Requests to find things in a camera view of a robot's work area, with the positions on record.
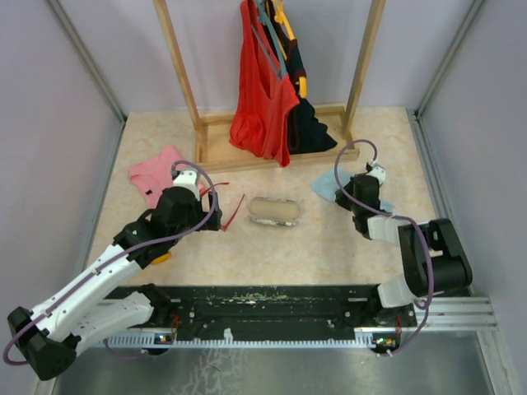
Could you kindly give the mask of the large light blue cloth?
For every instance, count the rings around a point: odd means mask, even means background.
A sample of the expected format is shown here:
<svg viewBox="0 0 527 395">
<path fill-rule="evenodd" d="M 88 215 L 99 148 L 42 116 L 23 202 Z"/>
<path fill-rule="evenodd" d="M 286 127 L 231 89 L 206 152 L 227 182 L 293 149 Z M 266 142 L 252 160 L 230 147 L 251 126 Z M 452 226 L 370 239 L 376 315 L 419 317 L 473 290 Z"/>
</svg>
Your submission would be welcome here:
<svg viewBox="0 0 527 395">
<path fill-rule="evenodd" d="M 346 171 L 341 167 L 338 168 L 338 178 L 342 186 L 345 186 L 353 175 L 354 173 L 352 172 Z M 335 179 L 334 170 L 329 170 L 323 173 L 310 184 L 310 188 L 324 200 L 335 202 L 336 192 L 339 190 L 339 186 Z"/>
</svg>

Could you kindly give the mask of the map print glasses case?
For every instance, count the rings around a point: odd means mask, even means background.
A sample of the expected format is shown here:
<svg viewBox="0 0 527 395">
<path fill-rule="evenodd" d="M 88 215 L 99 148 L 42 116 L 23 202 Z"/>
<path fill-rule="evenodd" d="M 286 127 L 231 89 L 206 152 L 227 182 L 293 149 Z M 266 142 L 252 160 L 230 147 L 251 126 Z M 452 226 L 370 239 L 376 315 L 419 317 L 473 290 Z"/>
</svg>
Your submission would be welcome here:
<svg viewBox="0 0 527 395">
<path fill-rule="evenodd" d="M 249 203 L 249 219 L 261 225 L 295 226 L 300 205 L 292 200 L 254 197 Z"/>
</svg>

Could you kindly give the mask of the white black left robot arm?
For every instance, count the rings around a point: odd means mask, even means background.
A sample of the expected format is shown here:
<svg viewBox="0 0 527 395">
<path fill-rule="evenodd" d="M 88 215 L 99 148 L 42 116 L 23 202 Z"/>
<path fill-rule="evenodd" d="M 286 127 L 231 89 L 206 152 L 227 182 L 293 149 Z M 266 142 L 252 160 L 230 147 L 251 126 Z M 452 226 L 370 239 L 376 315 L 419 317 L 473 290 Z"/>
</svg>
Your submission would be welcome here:
<svg viewBox="0 0 527 395">
<path fill-rule="evenodd" d="M 54 296 L 7 316 L 16 347 L 42 381 L 54 379 L 93 344 L 126 328 L 160 327 L 170 320 L 170 299 L 148 284 L 124 299 L 99 303 L 125 280 L 166 255 L 186 235 L 218 231 L 222 211 L 215 188 L 194 193 L 186 187 L 164 190 L 154 209 L 128 223 L 103 254 Z"/>
</svg>

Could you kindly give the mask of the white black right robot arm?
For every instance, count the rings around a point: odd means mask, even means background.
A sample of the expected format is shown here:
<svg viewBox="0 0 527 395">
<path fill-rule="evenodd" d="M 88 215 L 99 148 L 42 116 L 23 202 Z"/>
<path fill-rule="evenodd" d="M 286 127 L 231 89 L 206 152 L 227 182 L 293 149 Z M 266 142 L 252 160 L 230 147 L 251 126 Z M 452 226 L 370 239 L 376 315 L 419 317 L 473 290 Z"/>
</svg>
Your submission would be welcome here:
<svg viewBox="0 0 527 395">
<path fill-rule="evenodd" d="M 352 176 L 346 184 L 336 180 L 335 202 L 352 213 L 355 229 L 369 240 L 400 249 L 403 273 L 373 290 L 367 306 L 369 319 L 387 325 L 397 308 L 419 298 L 429 305 L 436 294 L 471 285 L 473 272 L 452 222 L 441 218 L 425 223 L 380 208 L 380 181 L 370 174 Z"/>
</svg>

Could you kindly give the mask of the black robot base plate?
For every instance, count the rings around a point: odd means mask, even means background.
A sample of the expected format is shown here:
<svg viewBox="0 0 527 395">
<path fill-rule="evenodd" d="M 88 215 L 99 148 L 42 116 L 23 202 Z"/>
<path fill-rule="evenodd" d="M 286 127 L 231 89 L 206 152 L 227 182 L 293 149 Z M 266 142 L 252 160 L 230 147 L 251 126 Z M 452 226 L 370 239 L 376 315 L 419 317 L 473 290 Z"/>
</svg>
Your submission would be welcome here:
<svg viewBox="0 0 527 395">
<path fill-rule="evenodd" d="M 417 324 L 412 305 L 382 309 L 373 285 L 354 286 L 158 286 L 161 312 L 140 328 L 166 328 L 178 341 L 352 340 L 358 328 Z"/>
</svg>

